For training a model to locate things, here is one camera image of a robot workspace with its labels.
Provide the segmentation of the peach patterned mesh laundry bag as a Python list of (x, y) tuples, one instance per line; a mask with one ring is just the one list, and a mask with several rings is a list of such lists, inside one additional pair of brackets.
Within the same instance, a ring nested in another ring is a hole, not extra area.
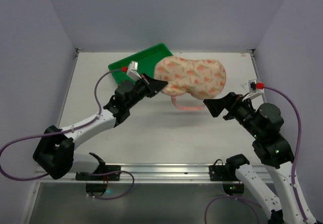
[(153, 78), (168, 82), (161, 92), (171, 97), (175, 108), (199, 111), (204, 105), (178, 105), (177, 97), (190, 94), (199, 100), (213, 99), (223, 91), (227, 74), (218, 60), (188, 60), (173, 55), (163, 58), (156, 64)]

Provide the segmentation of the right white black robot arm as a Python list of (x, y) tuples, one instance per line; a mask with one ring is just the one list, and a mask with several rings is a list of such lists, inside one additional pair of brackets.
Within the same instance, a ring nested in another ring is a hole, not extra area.
[(224, 120), (235, 119), (254, 138), (252, 147), (268, 171), (275, 191), (271, 191), (242, 154), (228, 158), (225, 168), (249, 189), (264, 210), (267, 222), (318, 223), (297, 179), (296, 156), (280, 133), (284, 123), (280, 109), (272, 103), (263, 103), (254, 109), (247, 96), (234, 92), (220, 99), (206, 99), (204, 104), (214, 118), (227, 110)]

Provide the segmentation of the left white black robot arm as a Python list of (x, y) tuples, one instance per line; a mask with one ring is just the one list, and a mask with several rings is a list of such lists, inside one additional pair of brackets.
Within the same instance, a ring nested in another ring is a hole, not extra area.
[(154, 97), (167, 84), (146, 74), (142, 74), (135, 83), (123, 81), (109, 102), (100, 106), (94, 116), (62, 129), (48, 127), (33, 153), (33, 159), (54, 180), (67, 173), (95, 177), (106, 175), (106, 164), (97, 154), (75, 154), (75, 150), (99, 133), (123, 123), (130, 116), (130, 109), (134, 105), (145, 97)]

